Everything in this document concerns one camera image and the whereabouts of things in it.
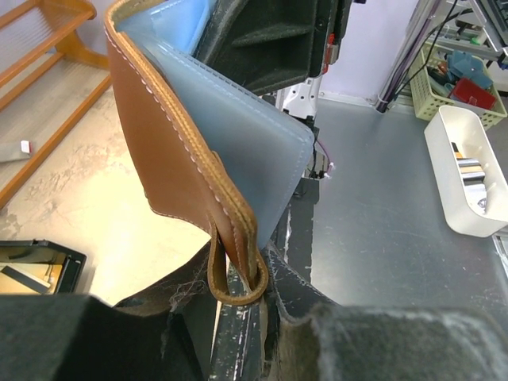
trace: white wall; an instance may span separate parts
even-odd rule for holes
[[[339,60],[321,89],[375,98],[390,74],[418,0],[367,0],[352,4]]]

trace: basket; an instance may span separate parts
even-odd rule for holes
[[[424,65],[425,58],[429,54],[430,46],[430,44],[424,44],[421,48],[420,53],[417,55],[410,67],[410,77],[412,77],[414,73],[416,73],[416,71]],[[430,56],[429,62],[427,63],[428,67],[437,68],[437,65],[442,61],[442,59],[436,57],[436,52],[438,50],[439,46],[436,46]],[[483,65],[483,72],[488,74],[487,67],[485,65]],[[492,85],[487,89],[487,91],[496,98],[496,102],[492,110],[479,109],[478,107],[476,107],[476,109],[481,110],[481,112],[473,110],[476,114],[478,114],[485,129],[489,129],[493,125],[497,125],[507,116],[505,106],[502,104],[501,98],[498,91],[495,89],[495,86]],[[429,74],[427,73],[427,70],[420,71],[413,79],[411,79],[411,93],[413,95],[414,112],[416,113],[416,117],[425,121],[430,121],[439,108],[444,105],[469,108],[467,107],[468,105],[464,103],[456,102],[452,99],[434,94],[430,87]]]

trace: white box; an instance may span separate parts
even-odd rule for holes
[[[508,185],[482,122],[470,110],[442,106],[425,128],[444,216],[458,233],[489,237],[508,225]],[[485,172],[487,210],[472,208],[466,197],[452,142],[464,157],[475,158]]]

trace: brown leather wallet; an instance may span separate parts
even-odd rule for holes
[[[268,271],[256,245],[256,217],[220,159],[210,151],[169,83],[115,23],[161,0],[121,0],[105,15],[111,79],[130,155],[152,210],[211,235],[207,277],[212,294],[247,305],[264,293]],[[229,293],[225,255],[245,294]]]

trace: red component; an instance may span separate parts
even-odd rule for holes
[[[326,43],[326,54],[325,54],[325,67],[323,68],[323,74],[328,71],[328,66],[330,65],[330,58],[332,55],[332,45],[335,41],[335,33],[330,33],[328,36],[328,42]]]
[[[492,110],[495,104],[494,95],[476,86],[467,78],[462,78],[457,82],[449,97],[485,110]]]

